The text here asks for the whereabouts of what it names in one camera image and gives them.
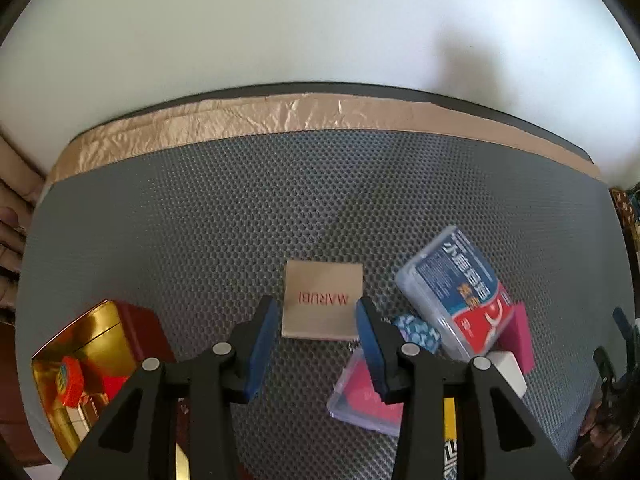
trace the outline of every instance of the gold strip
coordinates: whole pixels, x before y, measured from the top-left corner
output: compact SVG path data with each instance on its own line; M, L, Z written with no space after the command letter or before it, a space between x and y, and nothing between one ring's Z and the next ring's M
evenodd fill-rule
M519 128L431 103L339 94L211 99L113 121L73 140L46 189L112 162L206 140L310 130L423 132L501 144L544 156L597 180L592 162Z

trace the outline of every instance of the silver screw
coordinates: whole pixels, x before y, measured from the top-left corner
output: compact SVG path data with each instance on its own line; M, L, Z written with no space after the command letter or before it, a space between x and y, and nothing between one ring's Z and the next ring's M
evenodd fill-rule
M231 352L231 345L226 341L213 345L213 353L216 355L227 355Z
M484 356L476 357L474 359L474 366L478 370L488 370L491 368L491 361Z
M160 360L157 357L148 357L144 361L142 361L142 368L147 372L158 370L159 366Z
M404 355L418 355L420 353L420 347L415 343L404 343L401 351Z

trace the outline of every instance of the blue and red label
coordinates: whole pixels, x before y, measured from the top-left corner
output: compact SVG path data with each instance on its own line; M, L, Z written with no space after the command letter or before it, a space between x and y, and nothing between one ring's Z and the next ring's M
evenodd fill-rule
M482 253L456 228L415 269L474 352L484 352L509 319L512 307Z

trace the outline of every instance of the triangular cutout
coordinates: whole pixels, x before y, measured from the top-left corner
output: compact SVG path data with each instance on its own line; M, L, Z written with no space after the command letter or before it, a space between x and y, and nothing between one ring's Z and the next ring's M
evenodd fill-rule
M498 388L491 388L491 402L494 405L500 448L503 451L513 451L533 446L535 439L529 428Z
M127 400L113 417L107 429L100 436L100 447L128 453L133 448L133 438L136 434L138 411L142 401L142 390L133 390Z

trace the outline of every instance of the gray mesh fabric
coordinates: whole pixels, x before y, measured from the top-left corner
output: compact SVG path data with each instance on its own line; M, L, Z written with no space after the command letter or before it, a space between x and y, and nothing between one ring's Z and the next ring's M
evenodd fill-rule
M622 366L610 315L633 304L606 186L503 146L363 131L206 142L55 185L34 218L17 309L20 386L39 444L55 454L30 357L103 298L152 308L178 359L224 339L262 294L281 299L288 258L362 262L365 293L398 314L409 305L394 273L453 223L526 302L537 367L525 402L566 456L596 381L591 354L603 344ZM279 339L257 398L233 408L256 478L390 476L396 440L326 412L349 353Z

